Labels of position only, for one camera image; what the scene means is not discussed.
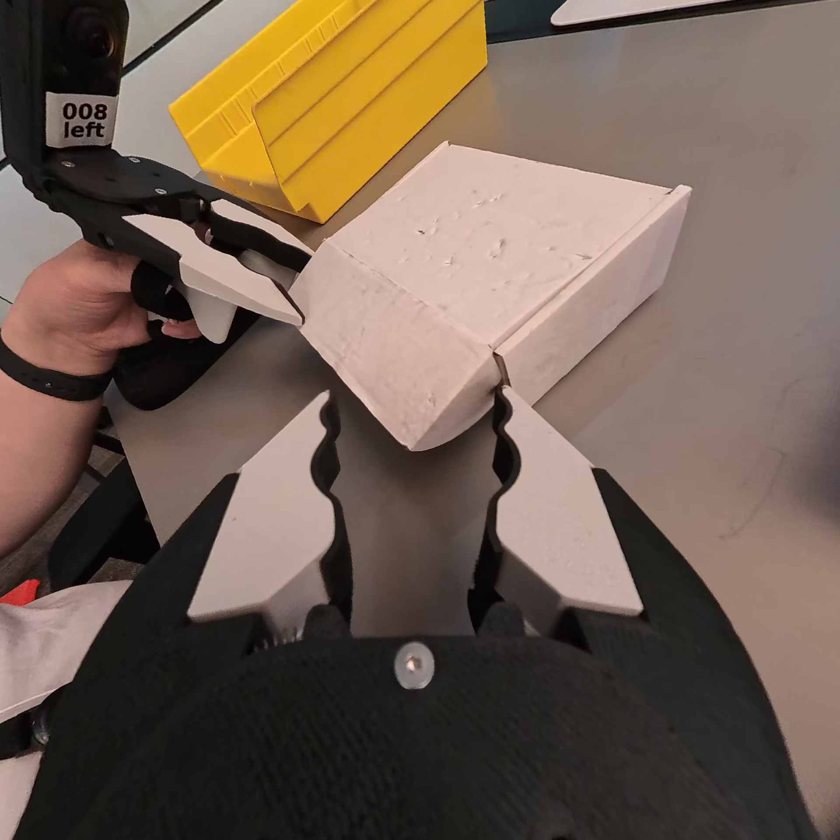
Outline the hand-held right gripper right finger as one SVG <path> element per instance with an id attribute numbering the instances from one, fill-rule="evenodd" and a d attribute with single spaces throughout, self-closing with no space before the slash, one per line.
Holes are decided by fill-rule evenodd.
<path id="1" fill-rule="evenodd" d="M 497 388 L 492 427 L 500 488 L 469 589 L 474 629 L 501 601 L 517 606 L 537 634 L 552 634 L 570 608 L 641 616 L 589 459 L 508 385 Z"/>

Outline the person's white clothing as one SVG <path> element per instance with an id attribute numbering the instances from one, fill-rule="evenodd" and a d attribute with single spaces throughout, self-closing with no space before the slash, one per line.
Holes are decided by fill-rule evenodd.
<path id="1" fill-rule="evenodd" d="M 1 722 L 72 681 L 131 581 L 84 584 L 1 605 Z"/>

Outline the yellow plastic bin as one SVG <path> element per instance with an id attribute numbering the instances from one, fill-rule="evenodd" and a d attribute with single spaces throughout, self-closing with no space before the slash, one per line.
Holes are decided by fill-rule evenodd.
<path id="1" fill-rule="evenodd" d="M 324 224 L 487 61 L 484 2 L 295 2 L 170 114 L 215 186 Z"/>

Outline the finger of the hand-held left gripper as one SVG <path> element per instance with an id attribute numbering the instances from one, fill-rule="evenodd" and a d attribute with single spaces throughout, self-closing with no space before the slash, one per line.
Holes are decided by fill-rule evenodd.
<path id="1" fill-rule="evenodd" d="M 275 284 L 294 284 L 313 255 L 278 222 L 230 197 L 209 204 L 196 233 L 211 249 Z"/>
<path id="2" fill-rule="evenodd" d="M 227 339 L 236 308 L 297 328 L 304 323 L 293 301 L 271 279 L 205 244 L 184 222 L 150 214 L 128 216 L 127 222 L 177 254 L 180 279 L 175 287 L 185 295 L 207 340 Z"/>

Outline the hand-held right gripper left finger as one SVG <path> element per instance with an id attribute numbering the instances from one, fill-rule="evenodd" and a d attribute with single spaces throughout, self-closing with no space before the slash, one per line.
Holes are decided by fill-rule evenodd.
<path id="1" fill-rule="evenodd" d="M 353 562 L 333 494 L 340 431 L 324 391 L 240 468 L 187 611 L 193 622 L 257 614 L 274 637 L 300 637 L 310 610 L 331 605 L 350 623 Z"/>

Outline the person's left hand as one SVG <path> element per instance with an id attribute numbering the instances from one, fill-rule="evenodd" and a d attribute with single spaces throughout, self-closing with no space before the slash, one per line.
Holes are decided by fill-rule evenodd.
<path id="1" fill-rule="evenodd" d="M 149 315 L 131 293 L 139 263 L 76 242 L 28 276 L 3 321 L 4 343 L 40 369 L 110 371 L 121 350 L 151 341 Z"/>

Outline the black wristband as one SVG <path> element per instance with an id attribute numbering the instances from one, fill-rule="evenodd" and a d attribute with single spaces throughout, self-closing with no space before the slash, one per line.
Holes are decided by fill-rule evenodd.
<path id="1" fill-rule="evenodd" d="M 113 370 L 99 374 L 69 374 L 38 367 L 13 352 L 3 339 L 1 371 L 32 392 L 69 403 L 89 403 L 101 399 L 113 380 Z"/>

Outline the white cardboard mailer box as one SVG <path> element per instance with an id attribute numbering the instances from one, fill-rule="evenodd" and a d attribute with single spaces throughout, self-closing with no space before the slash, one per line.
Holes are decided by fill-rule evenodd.
<path id="1" fill-rule="evenodd" d="M 301 334 L 406 449 L 533 405 L 664 283 L 691 195 L 442 143 L 326 238 Z"/>

